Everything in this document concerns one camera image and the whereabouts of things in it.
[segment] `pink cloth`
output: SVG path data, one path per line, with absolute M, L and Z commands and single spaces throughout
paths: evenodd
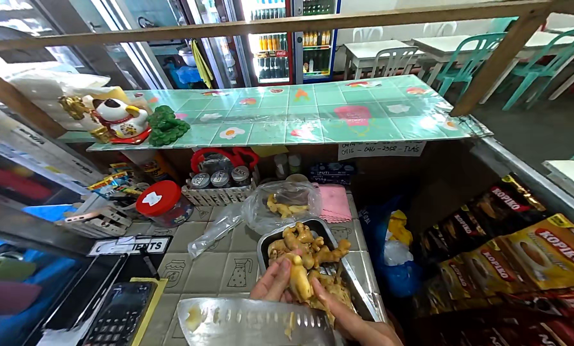
M 319 185 L 322 194 L 321 218 L 329 224 L 340 224 L 351 221 L 349 200 L 344 186 L 335 184 Z

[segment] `glass door refrigerator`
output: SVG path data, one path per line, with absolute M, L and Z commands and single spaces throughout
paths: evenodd
M 234 0 L 244 20 L 291 17 L 291 0 Z M 253 86 L 293 84 L 291 33 L 249 34 L 244 39 Z
M 340 0 L 292 0 L 295 16 L 340 13 Z M 332 80 L 337 30 L 294 34 L 296 84 Z

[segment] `wall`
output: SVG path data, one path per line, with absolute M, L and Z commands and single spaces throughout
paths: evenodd
M 457 5 L 483 3 L 486 0 L 341 0 L 341 13 L 361 13 L 371 11 L 390 11 L 395 9 L 408 9 L 413 7 L 426 7 L 437 5 Z M 477 35 L 488 31 L 491 19 L 461 20 L 458 21 L 455 35 Z M 383 36 L 375 40 L 397 39 L 408 41 L 416 37 L 426 37 L 423 34 L 424 24 L 394 25 L 383 27 Z M 548 18 L 548 28 L 574 27 L 574 15 L 553 13 Z M 339 29 L 336 38 L 338 51 L 334 59 L 334 71 L 345 70 L 345 48 L 341 45 L 353 42 L 353 29 Z

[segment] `metal tray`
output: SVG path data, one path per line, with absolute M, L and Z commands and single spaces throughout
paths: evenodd
M 299 222 L 308 226 L 315 237 L 322 236 L 325 245 L 327 245 L 330 250 L 334 250 L 338 247 L 336 239 L 334 239 L 334 235 L 332 235 L 332 232 L 329 230 L 328 224 L 326 224 L 322 219 L 312 217 L 306 220 L 300 220 Z M 283 239 L 283 230 L 285 227 L 293 227 L 295 225 L 296 223 L 294 222 L 281 228 L 277 228 L 272 232 L 266 233 L 257 243 L 257 257 L 259 260 L 259 269 L 262 275 L 266 272 L 266 268 L 268 267 L 268 247 L 273 241 Z M 358 281 L 355 276 L 355 272 L 345 257 L 343 257 L 338 263 L 322 264 L 322 268 L 324 268 L 328 274 L 334 274 L 339 268 L 338 266 L 343 267 L 340 277 L 345 281 L 347 289 L 351 292 L 351 301 L 353 302 L 355 311 L 357 311 L 361 318 L 367 321 L 382 321 L 379 314 L 374 309 L 373 303 L 366 296 L 360 281 Z

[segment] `counter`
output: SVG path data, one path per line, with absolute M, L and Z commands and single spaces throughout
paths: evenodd
M 347 195 L 351 208 L 350 222 L 329 224 L 337 240 L 348 239 L 352 246 L 347 261 L 351 264 L 368 298 L 383 320 L 387 320 L 366 241 L 357 219 L 353 196 Z M 181 299 L 193 297 L 247 298 L 260 277 L 257 242 L 260 236 L 244 223 L 195 260 L 187 253 L 187 245 L 209 227 L 222 207 L 195 207 L 191 218 L 177 228 L 158 228 L 150 223 L 134 224 L 128 235 L 172 235 L 159 275 L 169 282 L 146 329 L 141 346 L 182 346 L 186 344 L 176 317 Z

